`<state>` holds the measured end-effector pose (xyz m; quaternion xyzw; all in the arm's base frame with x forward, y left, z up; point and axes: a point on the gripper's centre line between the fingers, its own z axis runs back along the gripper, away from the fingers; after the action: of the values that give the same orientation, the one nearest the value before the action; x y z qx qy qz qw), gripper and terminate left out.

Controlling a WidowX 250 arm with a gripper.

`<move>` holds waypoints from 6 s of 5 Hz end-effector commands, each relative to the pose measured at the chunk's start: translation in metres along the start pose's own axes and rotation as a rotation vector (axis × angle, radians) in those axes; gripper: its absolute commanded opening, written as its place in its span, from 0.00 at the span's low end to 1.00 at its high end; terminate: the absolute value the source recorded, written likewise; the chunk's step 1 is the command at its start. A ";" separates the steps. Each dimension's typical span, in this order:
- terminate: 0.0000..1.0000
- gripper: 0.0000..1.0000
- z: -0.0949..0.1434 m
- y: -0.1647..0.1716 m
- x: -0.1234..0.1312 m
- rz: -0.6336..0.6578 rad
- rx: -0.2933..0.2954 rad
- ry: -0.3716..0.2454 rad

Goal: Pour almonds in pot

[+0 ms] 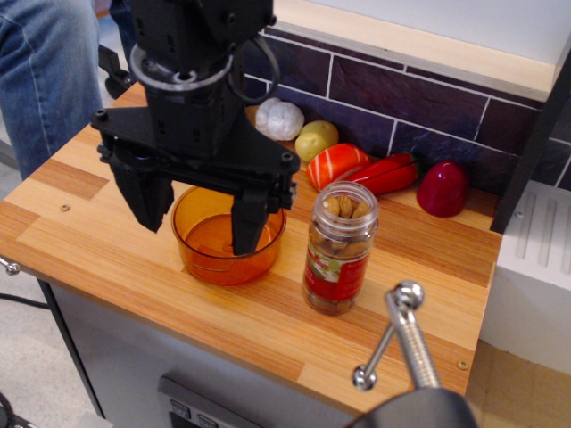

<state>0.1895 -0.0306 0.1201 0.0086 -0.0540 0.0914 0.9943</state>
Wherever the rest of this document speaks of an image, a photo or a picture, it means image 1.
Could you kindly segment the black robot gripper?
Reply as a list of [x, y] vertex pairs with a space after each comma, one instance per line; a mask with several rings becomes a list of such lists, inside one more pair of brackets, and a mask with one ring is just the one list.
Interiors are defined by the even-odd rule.
[[294, 204], [298, 156], [259, 132], [227, 86], [145, 95], [145, 107], [91, 116], [101, 160], [137, 222], [157, 232], [174, 202], [173, 183], [204, 187], [234, 197], [234, 254], [256, 252], [269, 216]]

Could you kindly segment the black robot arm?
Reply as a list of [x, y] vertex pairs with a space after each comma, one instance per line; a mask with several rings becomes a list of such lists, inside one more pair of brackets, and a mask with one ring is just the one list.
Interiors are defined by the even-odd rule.
[[267, 53], [270, 1], [135, 1], [130, 69], [146, 106], [96, 111], [98, 152], [137, 221], [156, 231], [173, 182], [233, 197], [232, 245], [255, 251], [270, 214], [292, 206], [299, 157], [245, 113], [242, 49]]

